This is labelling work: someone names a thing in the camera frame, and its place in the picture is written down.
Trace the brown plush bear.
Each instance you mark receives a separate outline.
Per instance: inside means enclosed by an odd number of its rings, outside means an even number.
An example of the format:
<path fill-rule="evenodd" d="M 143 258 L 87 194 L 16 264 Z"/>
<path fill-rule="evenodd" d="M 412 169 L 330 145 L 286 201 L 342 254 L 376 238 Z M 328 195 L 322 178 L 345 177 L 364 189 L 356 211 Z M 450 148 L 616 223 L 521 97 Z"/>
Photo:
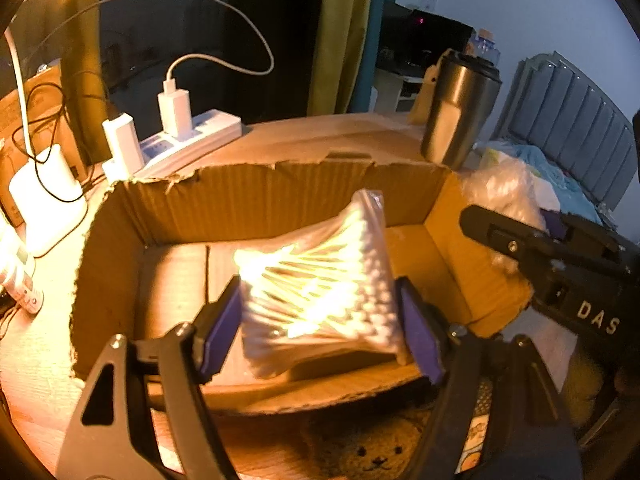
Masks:
<path fill-rule="evenodd" d="M 307 422 L 309 461 L 322 479 L 397 479 L 423 425 L 401 415 L 319 414 Z"/>

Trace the yellow and teal curtain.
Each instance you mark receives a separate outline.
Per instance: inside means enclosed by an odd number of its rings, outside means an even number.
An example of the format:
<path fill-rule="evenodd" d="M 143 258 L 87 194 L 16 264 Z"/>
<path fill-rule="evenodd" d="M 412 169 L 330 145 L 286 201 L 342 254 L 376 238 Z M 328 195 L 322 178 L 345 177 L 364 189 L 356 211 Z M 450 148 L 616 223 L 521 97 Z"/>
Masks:
<path fill-rule="evenodd" d="M 322 0 L 307 102 L 310 116 L 370 108 L 384 3 Z"/>

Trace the black computer monitor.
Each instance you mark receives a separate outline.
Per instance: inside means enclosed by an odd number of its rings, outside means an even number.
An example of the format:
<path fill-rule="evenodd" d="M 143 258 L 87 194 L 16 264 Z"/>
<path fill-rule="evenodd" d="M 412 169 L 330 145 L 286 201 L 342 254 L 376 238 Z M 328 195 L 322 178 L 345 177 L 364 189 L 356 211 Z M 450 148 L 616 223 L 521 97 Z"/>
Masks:
<path fill-rule="evenodd" d="M 473 32 L 472 26 L 452 18 L 385 1 L 376 67 L 421 77 L 448 49 L 463 52 Z"/>

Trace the clear water bottle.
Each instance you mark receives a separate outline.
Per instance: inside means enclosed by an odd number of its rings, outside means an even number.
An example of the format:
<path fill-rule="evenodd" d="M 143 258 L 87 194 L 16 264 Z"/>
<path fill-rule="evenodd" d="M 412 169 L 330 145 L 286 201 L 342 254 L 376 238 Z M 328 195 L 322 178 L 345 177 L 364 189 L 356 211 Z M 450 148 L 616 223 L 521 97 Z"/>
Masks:
<path fill-rule="evenodd" d="M 500 51 L 496 47 L 494 35 L 488 29 L 480 28 L 471 39 L 471 46 L 477 58 L 484 58 L 495 66 L 498 65 Z"/>

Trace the white power strip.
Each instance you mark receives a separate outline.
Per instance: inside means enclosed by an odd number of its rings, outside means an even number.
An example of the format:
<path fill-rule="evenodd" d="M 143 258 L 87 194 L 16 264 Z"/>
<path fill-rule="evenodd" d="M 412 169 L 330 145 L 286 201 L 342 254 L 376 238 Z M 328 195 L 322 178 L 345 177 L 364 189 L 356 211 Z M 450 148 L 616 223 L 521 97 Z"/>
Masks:
<path fill-rule="evenodd" d="M 159 179 L 175 174 L 197 159 L 222 148 L 242 136 L 239 117 L 209 110 L 193 118 L 194 129 L 179 140 L 164 132 L 155 133 L 140 143 L 144 165 L 130 172 L 111 158 L 102 164 L 107 181 Z"/>

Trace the bag of cotton swabs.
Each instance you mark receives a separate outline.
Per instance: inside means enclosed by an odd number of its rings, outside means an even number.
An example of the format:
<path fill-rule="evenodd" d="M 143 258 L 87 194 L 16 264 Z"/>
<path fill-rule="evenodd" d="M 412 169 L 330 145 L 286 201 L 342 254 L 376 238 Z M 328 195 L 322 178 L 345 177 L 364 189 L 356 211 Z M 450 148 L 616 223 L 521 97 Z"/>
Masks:
<path fill-rule="evenodd" d="M 337 216 L 235 252 L 255 377 L 352 352 L 409 362 L 385 228 L 382 193 L 362 188 Z"/>

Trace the clear bubble wrap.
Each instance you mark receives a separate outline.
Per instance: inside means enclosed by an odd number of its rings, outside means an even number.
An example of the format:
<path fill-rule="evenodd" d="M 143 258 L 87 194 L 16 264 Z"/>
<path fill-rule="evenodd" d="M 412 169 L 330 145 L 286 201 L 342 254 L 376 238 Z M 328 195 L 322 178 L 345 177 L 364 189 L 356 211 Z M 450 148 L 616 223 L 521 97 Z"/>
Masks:
<path fill-rule="evenodd" d="M 536 201 L 534 181 L 525 162 L 517 158 L 506 159 L 497 165 L 472 171 L 462 178 L 461 189 L 468 206 L 482 206 L 548 234 Z M 507 274 L 518 273 L 512 261 L 484 247 L 489 250 L 495 266 Z"/>

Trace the steel travel mug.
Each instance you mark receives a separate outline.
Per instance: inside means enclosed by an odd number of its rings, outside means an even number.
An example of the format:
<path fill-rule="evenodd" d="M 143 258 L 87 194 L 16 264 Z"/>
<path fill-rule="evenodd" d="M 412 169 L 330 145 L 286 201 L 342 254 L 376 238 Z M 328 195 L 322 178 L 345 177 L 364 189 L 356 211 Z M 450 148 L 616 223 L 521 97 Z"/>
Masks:
<path fill-rule="evenodd" d="M 494 108 L 502 81 L 494 63 L 449 50 L 440 57 L 421 154 L 459 169 Z"/>

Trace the blue patterned blanket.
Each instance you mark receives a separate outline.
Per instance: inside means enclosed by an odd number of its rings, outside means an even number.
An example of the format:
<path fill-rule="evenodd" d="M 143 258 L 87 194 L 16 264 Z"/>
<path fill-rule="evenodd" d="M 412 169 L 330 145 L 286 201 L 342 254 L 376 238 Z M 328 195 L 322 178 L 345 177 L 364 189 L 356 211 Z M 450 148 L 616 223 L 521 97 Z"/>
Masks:
<path fill-rule="evenodd" d="M 549 182 L 559 200 L 560 211 L 564 214 L 577 214 L 599 226 L 602 224 L 596 206 L 582 192 L 579 183 L 564 174 L 559 166 L 549 162 L 540 148 L 535 145 L 513 144 L 506 141 L 495 141 L 491 146 L 495 150 L 526 162 L 537 177 Z"/>

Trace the green tissue packet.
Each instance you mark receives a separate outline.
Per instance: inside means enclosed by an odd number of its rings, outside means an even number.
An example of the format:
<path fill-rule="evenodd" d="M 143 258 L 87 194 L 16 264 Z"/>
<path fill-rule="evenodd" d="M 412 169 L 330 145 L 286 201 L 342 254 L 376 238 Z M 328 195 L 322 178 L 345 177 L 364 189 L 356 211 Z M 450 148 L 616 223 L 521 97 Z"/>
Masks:
<path fill-rule="evenodd" d="M 456 469 L 457 474 L 473 469 L 480 461 L 480 454 L 482 454 L 488 422 L 488 414 L 472 418 L 468 435 L 466 436 L 465 444 Z"/>

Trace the brown cardboard box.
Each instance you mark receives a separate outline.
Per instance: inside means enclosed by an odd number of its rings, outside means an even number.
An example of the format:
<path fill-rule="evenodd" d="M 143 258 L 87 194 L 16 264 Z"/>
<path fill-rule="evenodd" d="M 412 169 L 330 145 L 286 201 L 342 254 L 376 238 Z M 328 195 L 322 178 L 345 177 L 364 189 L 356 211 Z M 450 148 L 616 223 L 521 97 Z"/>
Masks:
<path fill-rule="evenodd" d="M 78 270 L 74 373 L 86 378 L 115 335 L 155 338 L 192 320 L 237 278 L 203 390 L 213 410 L 313 410 L 411 382 L 416 322 L 396 278 L 480 337 L 532 296 L 462 233 L 468 203 L 457 174 L 411 162 L 210 166 L 117 183 Z"/>

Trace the grey padded headboard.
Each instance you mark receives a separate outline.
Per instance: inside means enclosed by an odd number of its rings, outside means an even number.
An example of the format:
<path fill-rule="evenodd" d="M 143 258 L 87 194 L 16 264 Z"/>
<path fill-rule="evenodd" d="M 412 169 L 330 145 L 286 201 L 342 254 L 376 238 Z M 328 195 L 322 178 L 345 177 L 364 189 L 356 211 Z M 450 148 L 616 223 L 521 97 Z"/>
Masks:
<path fill-rule="evenodd" d="M 536 146 L 608 210 L 617 207 L 638 170 L 631 121 L 558 52 L 518 63 L 492 136 Z"/>

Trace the white computer desk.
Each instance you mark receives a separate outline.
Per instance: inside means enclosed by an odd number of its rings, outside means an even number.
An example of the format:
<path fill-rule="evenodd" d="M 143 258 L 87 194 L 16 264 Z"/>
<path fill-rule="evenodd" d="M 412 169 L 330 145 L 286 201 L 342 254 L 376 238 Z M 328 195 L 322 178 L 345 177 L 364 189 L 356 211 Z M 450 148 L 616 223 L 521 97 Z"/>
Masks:
<path fill-rule="evenodd" d="M 398 75 L 377 68 L 373 79 L 373 110 L 380 114 L 408 113 L 422 84 L 420 77 Z"/>

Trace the white desk lamp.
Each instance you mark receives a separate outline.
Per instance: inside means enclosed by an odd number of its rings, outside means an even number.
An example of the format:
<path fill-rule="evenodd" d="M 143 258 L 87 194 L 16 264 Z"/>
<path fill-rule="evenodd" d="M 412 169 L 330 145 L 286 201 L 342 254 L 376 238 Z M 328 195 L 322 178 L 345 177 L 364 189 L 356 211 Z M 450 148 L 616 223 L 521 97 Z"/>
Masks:
<path fill-rule="evenodd" d="M 23 168 L 10 180 L 9 192 L 24 220 L 26 249 L 33 257 L 41 258 L 81 224 L 88 205 L 80 182 L 64 159 L 62 148 L 51 142 L 41 153 L 36 153 L 32 147 L 22 66 L 10 29 L 25 1 L 1 0 L 1 31 L 14 71 L 27 158 Z"/>

